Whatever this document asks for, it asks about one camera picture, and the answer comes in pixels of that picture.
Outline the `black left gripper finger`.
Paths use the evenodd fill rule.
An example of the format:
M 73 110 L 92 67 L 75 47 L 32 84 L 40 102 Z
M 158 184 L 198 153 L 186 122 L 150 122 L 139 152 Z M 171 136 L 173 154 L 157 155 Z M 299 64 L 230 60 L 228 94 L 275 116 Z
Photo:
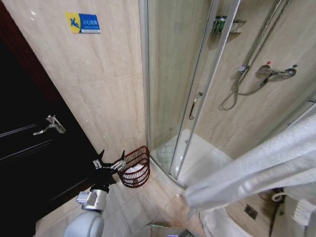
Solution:
M 112 166 L 111 170 L 121 170 L 126 164 L 125 161 L 125 150 L 123 150 L 120 159 L 118 159 Z
M 102 169 L 103 168 L 102 157 L 103 157 L 104 152 L 105 152 L 105 150 L 102 150 L 102 152 L 100 154 L 98 154 L 96 158 L 93 159 L 92 162 L 95 166 L 95 169 Z

